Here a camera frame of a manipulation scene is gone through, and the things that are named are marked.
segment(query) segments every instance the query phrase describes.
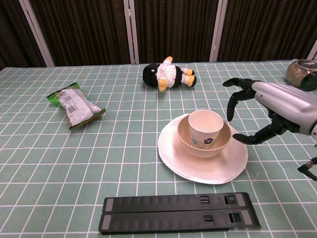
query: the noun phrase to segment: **penguin's yellow feet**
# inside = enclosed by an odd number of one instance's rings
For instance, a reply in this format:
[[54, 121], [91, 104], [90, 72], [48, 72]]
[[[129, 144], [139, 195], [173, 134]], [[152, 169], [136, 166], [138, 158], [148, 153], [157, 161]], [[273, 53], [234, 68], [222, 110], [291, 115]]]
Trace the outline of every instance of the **penguin's yellow feet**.
[[167, 88], [167, 80], [165, 78], [161, 78], [158, 81], [158, 89], [160, 92], [164, 92]]
[[186, 70], [186, 75], [187, 75], [187, 76], [195, 75], [195, 72], [194, 72], [191, 68], [188, 68], [188, 69]]
[[173, 57], [172, 56], [169, 56], [167, 57], [165, 60], [170, 60], [171, 62], [173, 61]]
[[196, 82], [197, 82], [196, 76], [190, 75], [190, 76], [189, 76], [188, 83], [187, 83], [187, 86], [188, 86], [188, 87], [194, 87], [195, 84], [196, 84]]

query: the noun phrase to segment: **barcode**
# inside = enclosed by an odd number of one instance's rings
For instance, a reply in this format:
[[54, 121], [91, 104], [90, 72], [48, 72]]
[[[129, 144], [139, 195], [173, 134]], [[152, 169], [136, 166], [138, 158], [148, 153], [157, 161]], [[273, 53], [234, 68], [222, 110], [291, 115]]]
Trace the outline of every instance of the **barcode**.
[[70, 100], [72, 100], [72, 98], [71, 98], [70, 96], [65, 96], [65, 97], [63, 97], [63, 99], [64, 99], [65, 101], [70, 101]]
[[78, 110], [78, 108], [76, 106], [70, 106], [67, 108], [67, 110], [70, 112], [70, 113], [73, 113], [74, 111]]

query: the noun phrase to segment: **table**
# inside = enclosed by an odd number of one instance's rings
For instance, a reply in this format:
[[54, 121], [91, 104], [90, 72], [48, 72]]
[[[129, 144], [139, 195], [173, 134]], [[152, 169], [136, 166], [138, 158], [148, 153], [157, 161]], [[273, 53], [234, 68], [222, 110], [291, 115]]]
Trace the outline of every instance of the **table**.
[[[230, 191], [250, 194], [261, 229], [119, 237], [316, 237], [317, 183], [297, 171], [316, 156], [311, 137], [286, 132], [248, 146], [246, 170], [223, 185], [185, 180], [157, 154], [157, 138], [171, 119], [196, 109], [211, 109], [225, 118], [228, 99], [238, 88], [224, 88], [222, 82], [243, 77], [283, 83], [289, 63], [178, 64], [193, 68], [198, 83], [164, 93], [143, 84], [145, 64], [3, 69], [0, 237], [103, 237], [98, 224], [105, 197]], [[46, 96], [73, 82], [107, 111], [69, 132], [65, 111]], [[249, 100], [237, 105], [230, 124], [251, 135], [269, 123], [265, 108]]]

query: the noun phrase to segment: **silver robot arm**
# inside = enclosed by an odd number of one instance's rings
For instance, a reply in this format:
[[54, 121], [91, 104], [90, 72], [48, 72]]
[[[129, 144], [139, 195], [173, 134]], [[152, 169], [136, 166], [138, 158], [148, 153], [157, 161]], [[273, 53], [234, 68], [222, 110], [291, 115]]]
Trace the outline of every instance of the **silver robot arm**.
[[[252, 79], [231, 78], [223, 86], [239, 86], [243, 90], [233, 93], [227, 107], [227, 119], [231, 121], [235, 106], [239, 101], [255, 98], [268, 110], [272, 123], [255, 135], [234, 134], [236, 140], [244, 144], [256, 145], [281, 135], [289, 130], [292, 133], [310, 135], [317, 139], [317, 98], [292, 86], [254, 81]], [[317, 164], [312, 158], [298, 170], [313, 180], [317, 177], [308, 171]]]

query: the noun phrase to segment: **green snack package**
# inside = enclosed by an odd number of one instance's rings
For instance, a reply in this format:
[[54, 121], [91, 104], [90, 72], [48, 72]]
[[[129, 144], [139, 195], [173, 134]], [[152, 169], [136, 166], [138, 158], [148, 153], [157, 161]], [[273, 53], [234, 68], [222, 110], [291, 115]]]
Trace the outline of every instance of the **green snack package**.
[[47, 99], [66, 110], [70, 130], [94, 120], [106, 111], [90, 102], [77, 83], [48, 95]]

